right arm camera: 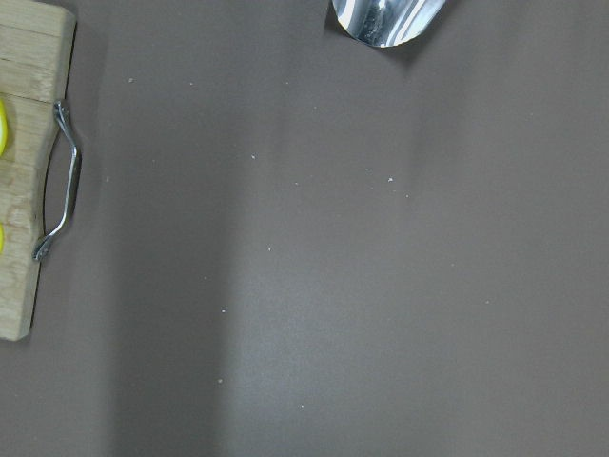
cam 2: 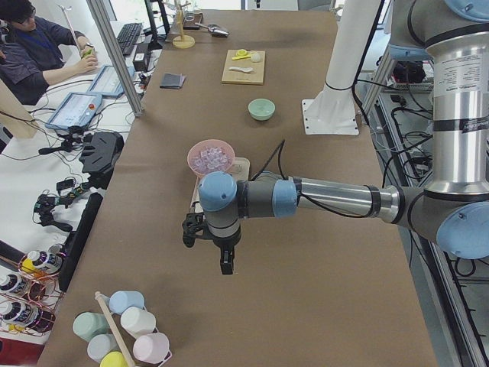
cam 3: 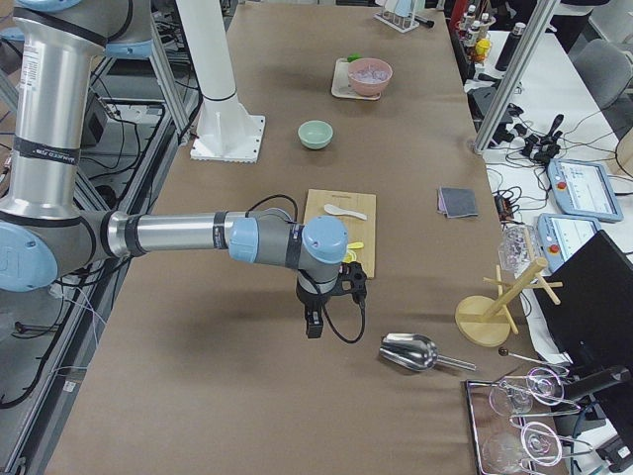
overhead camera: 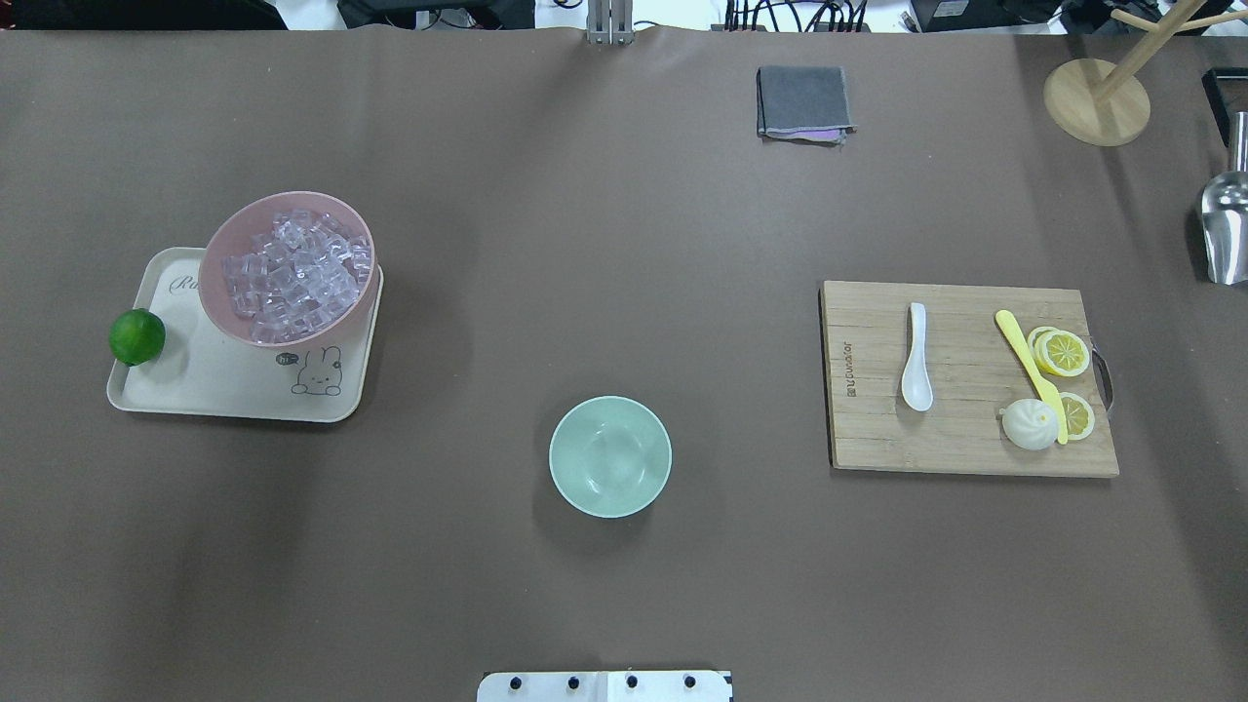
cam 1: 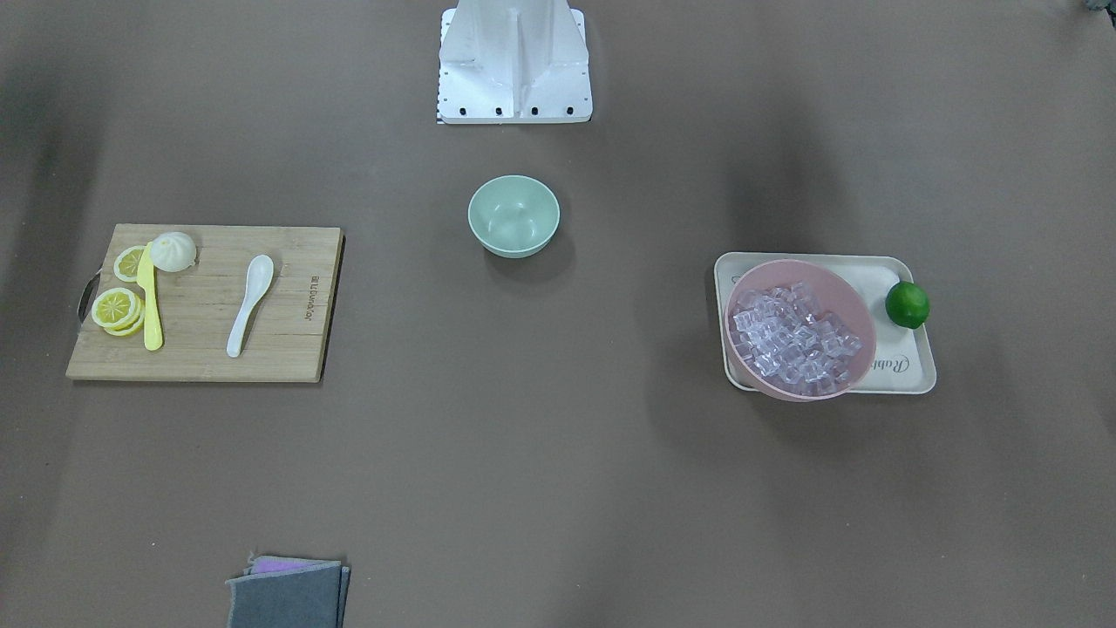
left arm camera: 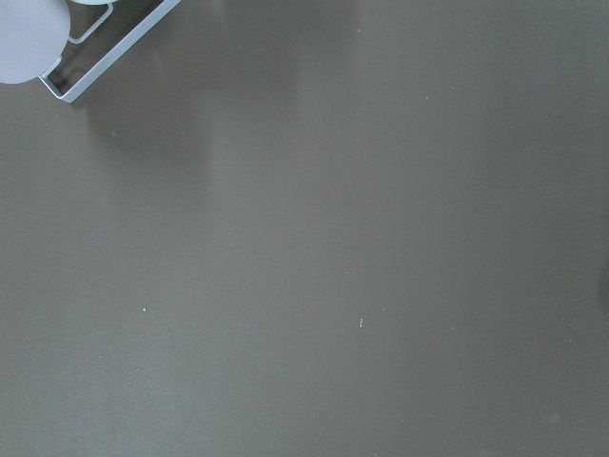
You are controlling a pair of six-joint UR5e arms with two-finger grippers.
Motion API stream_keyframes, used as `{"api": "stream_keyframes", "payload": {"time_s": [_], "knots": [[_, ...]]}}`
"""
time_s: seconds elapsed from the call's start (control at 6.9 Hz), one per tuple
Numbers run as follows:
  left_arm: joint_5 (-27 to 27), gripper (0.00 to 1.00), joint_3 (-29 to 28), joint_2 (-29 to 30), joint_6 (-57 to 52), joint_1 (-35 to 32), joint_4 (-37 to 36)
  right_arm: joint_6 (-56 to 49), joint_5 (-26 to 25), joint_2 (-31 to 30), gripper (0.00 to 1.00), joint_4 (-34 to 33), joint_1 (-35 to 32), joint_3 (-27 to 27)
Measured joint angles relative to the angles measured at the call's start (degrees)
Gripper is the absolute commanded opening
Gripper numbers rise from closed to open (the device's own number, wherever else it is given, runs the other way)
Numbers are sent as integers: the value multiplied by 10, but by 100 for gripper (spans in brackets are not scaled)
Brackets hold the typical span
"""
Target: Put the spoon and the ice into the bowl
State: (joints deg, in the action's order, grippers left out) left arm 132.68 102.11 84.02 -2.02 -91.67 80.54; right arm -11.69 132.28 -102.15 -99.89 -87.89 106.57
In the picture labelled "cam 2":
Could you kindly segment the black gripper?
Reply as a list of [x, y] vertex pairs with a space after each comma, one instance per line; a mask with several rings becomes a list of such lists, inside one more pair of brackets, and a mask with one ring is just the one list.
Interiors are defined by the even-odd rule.
[[232, 275], [234, 273], [234, 251], [235, 246], [241, 240], [240, 226], [233, 234], [226, 237], [218, 237], [211, 233], [203, 213], [187, 213], [182, 227], [183, 244], [187, 248], [192, 248], [195, 245], [196, 239], [212, 240], [221, 251], [221, 273], [223, 275]]

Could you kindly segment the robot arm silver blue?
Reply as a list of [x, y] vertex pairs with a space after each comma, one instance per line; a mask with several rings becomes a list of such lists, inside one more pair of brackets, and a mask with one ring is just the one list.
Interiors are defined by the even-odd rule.
[[396, 1], [390, 54], [432, 60], [432, 179], [423, 188], [378, 188], [261, 171], [225, 172], [198, 184], [201, 211], [183, 221], [183, 242], [214, 242], [223, 274], [234, 268], [241, 221], [292, 216], [300, 207], [408, 228], [460, 258], [488, 255], [488, 3]]

